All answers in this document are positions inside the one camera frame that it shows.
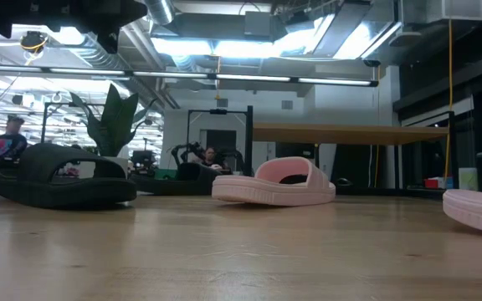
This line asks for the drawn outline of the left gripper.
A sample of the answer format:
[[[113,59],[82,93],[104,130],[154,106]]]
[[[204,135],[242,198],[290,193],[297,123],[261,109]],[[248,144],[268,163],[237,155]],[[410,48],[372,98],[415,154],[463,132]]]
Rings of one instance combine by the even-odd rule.
[[[147,15],[147,9],[136,0],[53,0],[53,4],[53,32],[60,33],[65,27],[73,27],[80,33],[92,32],[109,54],[118,50],[120,28]]]

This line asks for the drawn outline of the black slide sandal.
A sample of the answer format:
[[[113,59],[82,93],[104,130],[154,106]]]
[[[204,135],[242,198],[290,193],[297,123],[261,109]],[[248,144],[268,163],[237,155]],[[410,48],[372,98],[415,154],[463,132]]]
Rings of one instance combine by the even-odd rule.
[[[177,174],[170,180],[158,180],[149,176],[133,174],[130,180],[136,189],[155,196],[209,196],[213,181],[222,173],[198,163],[182,163]]]
[[[69,163],[93,163],[93,176],[58,176]],[[39,143],[27,148],[15,167],[0,170],[0,196],[48,209],[106,207],[134,200],[136,184],[114,161],[86,150]]]

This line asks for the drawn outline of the pink slide sandal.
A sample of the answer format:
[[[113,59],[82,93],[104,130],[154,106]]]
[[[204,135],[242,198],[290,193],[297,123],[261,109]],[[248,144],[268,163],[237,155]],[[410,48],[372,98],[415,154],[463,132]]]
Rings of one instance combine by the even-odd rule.
[[[212,197],[225,202],[302,207],[332,202],[336,186],[311,161],[291,156],[266,161],[254,176],[217,176]]]
[[[482,192],[447,190],[443,194],[443,210],[455,221],[482,231]]]

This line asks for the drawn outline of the long LED light bar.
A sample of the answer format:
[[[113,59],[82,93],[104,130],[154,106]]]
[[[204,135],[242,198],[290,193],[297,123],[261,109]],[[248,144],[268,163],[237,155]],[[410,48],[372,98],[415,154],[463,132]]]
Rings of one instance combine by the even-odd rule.
[[[133,70],[108,70],[108,69],[75,69],[55,68],[24,65],[0,65],[2,74],[47,74],[49,77],[90,76],[125,79],[130,77],[161,78],[161,79],[208,79],[208,80],[236,80],[270,82],[281,84],[322,84],[337,86],[377,87],[378,80],[338,79],[338,78],[306,78],[295,76],[275,75],[247,75],[247,74],[215,74],[215,73],[182,73],[167,71],[133,71]]]

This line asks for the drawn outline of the round black ceiling device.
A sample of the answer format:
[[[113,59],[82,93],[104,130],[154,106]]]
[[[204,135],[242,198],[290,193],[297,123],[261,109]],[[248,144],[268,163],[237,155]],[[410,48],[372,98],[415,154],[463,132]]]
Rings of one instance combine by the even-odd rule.
[[[27,31],[20,38],[20,47],[31,54],[40,54],[44,50],[44,46],[49,40],[46,33],[39,31]]]

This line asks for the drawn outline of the snake plant in white pot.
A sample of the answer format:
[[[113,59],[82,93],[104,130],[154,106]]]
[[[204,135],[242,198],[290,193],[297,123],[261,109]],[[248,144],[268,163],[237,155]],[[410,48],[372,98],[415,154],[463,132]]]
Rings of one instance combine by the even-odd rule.
[[[100,156],[106,158],[109,163],[115,163],[121,168],[122,175],[127,176],[129,160],[119,157],[119,154],[134,139],[137,129],[146,122],[147,113],[157,98],[138,110],[139,94],[122,98],[118,89],[110,84],[101,117],[96,117],[92,104],[86,103],[75,93],[69,94],[72,103],[84,111],[87,133],[96,143]]]

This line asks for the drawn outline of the background robot workstation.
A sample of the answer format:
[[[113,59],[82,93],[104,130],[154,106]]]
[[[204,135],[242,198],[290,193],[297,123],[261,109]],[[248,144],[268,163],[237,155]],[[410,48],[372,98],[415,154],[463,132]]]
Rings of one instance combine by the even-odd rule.
[[[193,153],[199,158],[203,159],[204,149],[197,148],[197,143],[190,142],[190,127],[192,124],[191,115],[192,113],[207,113],[210,115],[245,115],[245,150],[244,154],[249,157],[247,160],[243,158],[243,155],[239,152],[235,155],[232,151],[225,152],[224,156],[234,156],[237,162],[242,166],[242,173],[244,176],[252,176],[252,154],[253,154],[253,129],[254,129],[254,107],[249,105],[245,111],[235,111],[235,110],[225,110],[225,109],[210,109],[210,110],[188,110],[187,111],[187,125],[186,125],[186,141],[183,144],[176,145],[171,150],[171,155],[177,166],[180,166],[183,162],[187,162],[187,154]]]

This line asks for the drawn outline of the person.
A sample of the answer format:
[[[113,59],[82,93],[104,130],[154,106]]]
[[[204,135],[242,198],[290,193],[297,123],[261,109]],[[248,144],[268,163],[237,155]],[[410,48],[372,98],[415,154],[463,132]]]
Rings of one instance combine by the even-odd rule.
[[[23,123],[19,117],[8,119],[5,133],[0,135],[0,160],[17,160],[27,148],[27,139],[20,133]]]
[[[216,151],[211,146],[205,150],[204,159],[201,160],[201,164],[214,170],[222,170],[224,168],[224,164],[217,162]]]

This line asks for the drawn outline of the light green box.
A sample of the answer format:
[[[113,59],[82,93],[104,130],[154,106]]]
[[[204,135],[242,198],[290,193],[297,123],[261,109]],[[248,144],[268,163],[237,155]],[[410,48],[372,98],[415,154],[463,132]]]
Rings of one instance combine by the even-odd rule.
[[[459,188],[463,190],[478,191],[478,172],[474,167],[459,168]]]

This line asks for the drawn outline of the silver spiral air duct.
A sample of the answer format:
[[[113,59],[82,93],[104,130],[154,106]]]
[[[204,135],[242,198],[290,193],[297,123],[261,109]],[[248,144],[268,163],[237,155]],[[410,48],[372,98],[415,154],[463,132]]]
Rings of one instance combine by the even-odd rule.
[[[157,25],[166,25],[175,18],[172,0],[142,0],[148,9],[150,20]]]
[[[92,34],[86,34],[85,41],[80,45],[74,46],[70,51],[78,58],[84,60],[93,69],[131,69],[131,66],[119,54],[108,54],[95,41]],[[158,98],[160,110],[163,110],[165,107],[179,109],[178,103],[169,94],[157,89],[154,84],[147,84],[142,79],[129,78],[126,81],[120,79],[116,80],[116,83],[122,84],[130,92],[138,93],[143,99]]]

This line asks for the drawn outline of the background black rig frame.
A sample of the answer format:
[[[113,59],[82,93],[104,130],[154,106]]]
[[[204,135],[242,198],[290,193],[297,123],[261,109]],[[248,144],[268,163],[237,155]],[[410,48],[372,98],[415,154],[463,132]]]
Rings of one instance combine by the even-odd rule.
[[[42,143],[91,145],[85,112],[72,103],[46,102],[41,125]]]

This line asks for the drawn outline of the wooden shelf with black frame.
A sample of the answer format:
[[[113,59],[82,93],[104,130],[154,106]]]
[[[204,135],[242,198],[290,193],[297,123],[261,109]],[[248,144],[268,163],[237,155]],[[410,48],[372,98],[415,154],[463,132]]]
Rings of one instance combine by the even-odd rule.
[[[400,176],[399,147],[423,140],[445,137],[450,144],[454,137],[455,113],[446,110],[405,127],[383,125],[319,125],[255,123],[248,113],[245,133],[245,162],[251,163],[255,141],[298,142],[307,144],[389,145],[393,148],[394,187],[403,187]]]

